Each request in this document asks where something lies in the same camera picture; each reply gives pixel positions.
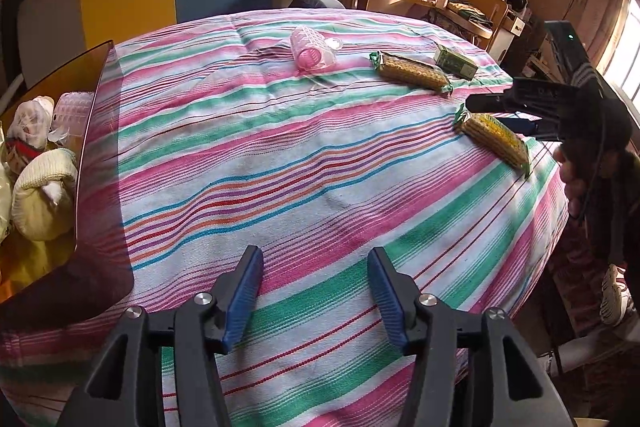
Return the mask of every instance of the shoe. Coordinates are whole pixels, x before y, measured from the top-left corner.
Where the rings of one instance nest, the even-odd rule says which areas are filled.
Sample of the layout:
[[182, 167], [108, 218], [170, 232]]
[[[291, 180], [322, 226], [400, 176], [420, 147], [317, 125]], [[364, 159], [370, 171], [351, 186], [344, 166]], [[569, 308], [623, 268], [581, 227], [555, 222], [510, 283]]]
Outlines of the shoe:
[[633, 309], [631, 292], [626, 287], [625, 269], [612, 264], [602, 280], [600, 320], [607, 326], [617, 326]]

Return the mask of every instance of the blue gripper pad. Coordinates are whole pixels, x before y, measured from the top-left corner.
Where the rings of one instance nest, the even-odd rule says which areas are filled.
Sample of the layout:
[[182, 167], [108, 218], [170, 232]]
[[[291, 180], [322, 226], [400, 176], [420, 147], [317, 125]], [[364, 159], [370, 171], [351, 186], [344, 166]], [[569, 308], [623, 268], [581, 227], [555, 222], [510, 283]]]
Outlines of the blue gripper pad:
[[226, 353], [231, 351], [242, 338], [246, 323], [254, 310], [255, 298], [262, 283], [263, 269], [262, 250], [257, 247], [248, 247], [236, 267], [236, 272], [242, 271], [242, 273], [226, 311], [226, 327], [221, 341]]
[[[384, 248], [374, 248], [369, 251], [367, 256], [367, 275], [369, 287], [385, 325], [386, 335], [394, 346], [404, 351], [408, 344], [404, 325], [404, 310], [391, 281], [394, 275], [403, 274], [396, 272]], [[411, 284], [415, 286], [413, 279], [411, 279]]]

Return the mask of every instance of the cream beanie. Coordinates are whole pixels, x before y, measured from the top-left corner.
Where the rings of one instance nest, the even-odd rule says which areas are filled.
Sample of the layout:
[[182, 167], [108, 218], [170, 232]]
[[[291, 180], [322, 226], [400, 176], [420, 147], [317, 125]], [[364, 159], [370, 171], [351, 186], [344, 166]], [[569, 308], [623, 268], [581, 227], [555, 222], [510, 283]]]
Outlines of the cream beanie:
[[30, 241], [50, 241], [74, 225], [75, 155], [54, 149], [34, 158], [15, 182], [15, 228]]

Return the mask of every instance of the tablecloth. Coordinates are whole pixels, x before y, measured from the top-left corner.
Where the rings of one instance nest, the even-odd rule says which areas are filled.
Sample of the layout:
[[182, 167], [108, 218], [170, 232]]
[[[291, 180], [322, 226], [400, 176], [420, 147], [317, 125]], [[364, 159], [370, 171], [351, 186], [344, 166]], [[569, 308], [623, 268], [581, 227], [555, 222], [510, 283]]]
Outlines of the tablecloth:
[[[342, 40], [335, 66], [295, 67], [287, 39], [303, 24]], [[449, 98], [389, 83], [369, 62], [375, 50], [433, 57], [436, 42], [479, 66], [472, 82], [451, 77]], [[127, 305], [180, 305], [246, 245], [262, 248], [265, 272], [241, 344], [217, 357], [233, 425], [395, 425], [412, 357], [386, 337], [367, 252], [384, 246], [398, 271], [452, 307], [513, 314], [564, 227], [546, 146], [527, 140], [533, 170], [524, 180], [453, 131], [467, 95], [511, 80], [436, 26], [355, 10], [268, 10], [172, 26], [117, 52], [117, 190], [134, 289], [79, 325], [2, 339], [0, 385], [29, 426], [55, 424]], [[165, 349], [170, 427], [173, 370]]]

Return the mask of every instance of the person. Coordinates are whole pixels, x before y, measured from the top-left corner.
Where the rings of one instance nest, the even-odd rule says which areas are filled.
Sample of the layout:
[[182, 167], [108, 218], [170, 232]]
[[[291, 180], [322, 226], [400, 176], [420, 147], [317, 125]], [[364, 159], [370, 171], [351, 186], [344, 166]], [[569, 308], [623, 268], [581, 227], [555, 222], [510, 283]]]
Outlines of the person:
[[[560, 179], [565, 183], [564, 193], [568, 199], [568, 210], [572, 216], [578, 216], [581, 211], [581, 201], [587, 192], [587, 181], [581, 179], [577, 172], [585, 171], [578, 169], [574, 163], [567, 160], [562, 145], [556, 148], [553, 153], [554, 159], [560, 164]], [[636, 185], [640, 183], [640, 169], [638, 169], [639, 161], [637, 155], [632, 152], [625, 153], [607, 152], [601, 162], [598, 175], [603, 180], [610, 180], [614, 175], [619, 173], [621, 163], [626, 160], [632, 162], [633, 167], [629, 170], [631, 175], [626, 179], [626, 184], [630, 185], [626, 190], [633, 195], [637, 192]], [[600, 230], [606, 230], [608, 233], [592, 233], [598, 237], [609, 237], [610, 233], [610, 201], [602, 201], [610, 199], [610, 192], [601, 190], [595, 195], [593, 204], [599, 206], [599, 212], [590, 213], [585, 222], [585, 228], [588, 239], [590, 239], [590, 230], [593, 232], [597, 227]], [[597, 216], [596, 223], [590, 223], [593, 216]], [[632, 225], [633, 222], [640, 223], [640, 205], [636, 201], [630, 201], [630, 207], [627, 216], [627, 223]], [[602, 281], [602, 304], [600, 306], [600, 318], [602, 322], [611, 327], [615, 327], [625, 317], [633, 314], [636, 310], [634, 307], [634, 295], [640, 298], [640, 234], [634, 230], [633, 226], [627, 226], [625, 232], [625, 243], [623, 253], [625, 261], [623, 263], [610, 264], [604, 279]], [[609, 241], [590, 241], [593, 253], [598, 257], [608, 257]]]

